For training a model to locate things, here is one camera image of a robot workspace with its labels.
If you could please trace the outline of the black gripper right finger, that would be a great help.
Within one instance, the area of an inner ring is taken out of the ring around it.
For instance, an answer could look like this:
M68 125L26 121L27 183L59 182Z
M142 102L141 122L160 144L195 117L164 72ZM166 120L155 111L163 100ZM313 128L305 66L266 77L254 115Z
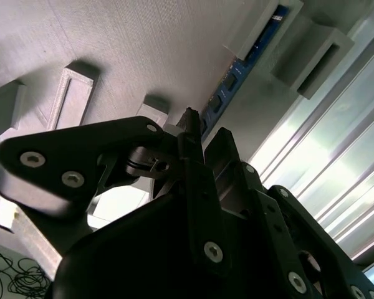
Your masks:
M371 298L372 282L303 205L282 186L265 188L221 128L205 149L220 203L246 219L246 265L268 298Z

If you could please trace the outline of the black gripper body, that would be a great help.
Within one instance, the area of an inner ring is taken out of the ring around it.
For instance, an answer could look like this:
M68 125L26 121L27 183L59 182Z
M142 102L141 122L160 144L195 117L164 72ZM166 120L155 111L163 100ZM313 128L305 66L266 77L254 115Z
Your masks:
M79 240L57 270L51 298L287 298L289 284L248 219L222 211L231 270L191 260L186 213L172 197L151 202Z

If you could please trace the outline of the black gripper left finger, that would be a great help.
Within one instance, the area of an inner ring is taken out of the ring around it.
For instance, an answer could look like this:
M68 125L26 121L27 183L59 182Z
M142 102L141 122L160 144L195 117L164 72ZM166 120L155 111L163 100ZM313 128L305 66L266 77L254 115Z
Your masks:
M140 178L153 180L149 203L167 197L182 203L193 264L227 274L222 211L204 163L197 111L187 109L177 127L171 135L134 116L0 144L0 196L15 206L10 228L48 275L55 277L70 249L92 234L93 198Z

